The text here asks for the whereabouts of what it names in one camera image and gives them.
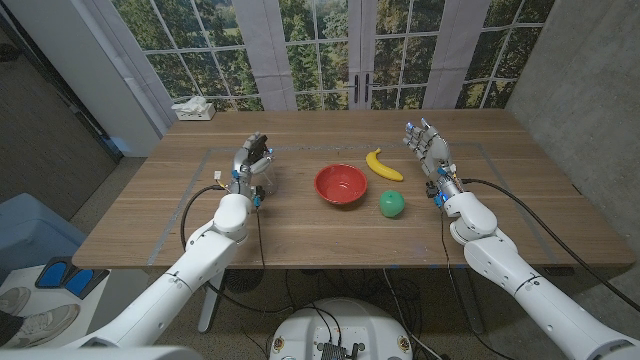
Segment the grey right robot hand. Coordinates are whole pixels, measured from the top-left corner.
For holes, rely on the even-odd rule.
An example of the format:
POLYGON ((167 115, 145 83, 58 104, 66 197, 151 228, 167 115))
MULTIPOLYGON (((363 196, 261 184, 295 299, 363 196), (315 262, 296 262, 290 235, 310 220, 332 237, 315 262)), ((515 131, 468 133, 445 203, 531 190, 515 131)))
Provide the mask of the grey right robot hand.
POLYGON ((455 165, 446 140, 440 136, 435 126, 424 118, 421 125, 407 123, 403 143, 414 153, 421 163, 422 171, 432 181, 441 176, 452 176, 455 165))

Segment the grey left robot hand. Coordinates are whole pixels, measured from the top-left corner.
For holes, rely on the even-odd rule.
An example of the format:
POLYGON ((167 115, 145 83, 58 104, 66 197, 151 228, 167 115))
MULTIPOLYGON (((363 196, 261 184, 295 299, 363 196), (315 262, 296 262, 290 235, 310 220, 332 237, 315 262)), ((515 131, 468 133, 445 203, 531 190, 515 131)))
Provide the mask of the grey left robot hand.
POLYGON ((265 172, 273 162, 272 150, 267 147, 268 136, 260 132, 250 135, 235 153, 232 162, 233 186, 240 191, 250 186, 254 175, 265 172))

